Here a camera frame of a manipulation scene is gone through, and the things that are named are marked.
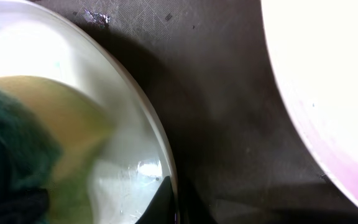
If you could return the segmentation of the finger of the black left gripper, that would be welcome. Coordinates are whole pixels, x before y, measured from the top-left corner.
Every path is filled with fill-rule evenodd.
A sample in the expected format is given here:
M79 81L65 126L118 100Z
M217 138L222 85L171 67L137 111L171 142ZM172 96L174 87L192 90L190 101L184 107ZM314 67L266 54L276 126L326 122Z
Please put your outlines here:
M49 195L45 189L0 194L0 224L43 223L49 205Z

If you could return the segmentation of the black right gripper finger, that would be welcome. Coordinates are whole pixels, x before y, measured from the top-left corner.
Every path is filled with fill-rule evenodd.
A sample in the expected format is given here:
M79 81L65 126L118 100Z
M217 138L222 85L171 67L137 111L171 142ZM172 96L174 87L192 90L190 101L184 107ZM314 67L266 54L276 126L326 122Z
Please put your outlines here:
M177 224L176 205L169 176L164 178L136 224Z

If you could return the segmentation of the green and yellow sponge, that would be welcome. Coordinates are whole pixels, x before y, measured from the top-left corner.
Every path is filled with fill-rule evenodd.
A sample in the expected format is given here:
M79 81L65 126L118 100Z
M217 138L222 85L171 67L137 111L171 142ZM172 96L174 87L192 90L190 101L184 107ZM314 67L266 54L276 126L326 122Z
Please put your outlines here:
M79 91L42 77L0 77L0 194L45 189L43 223L93 223L88 178L113 131Z

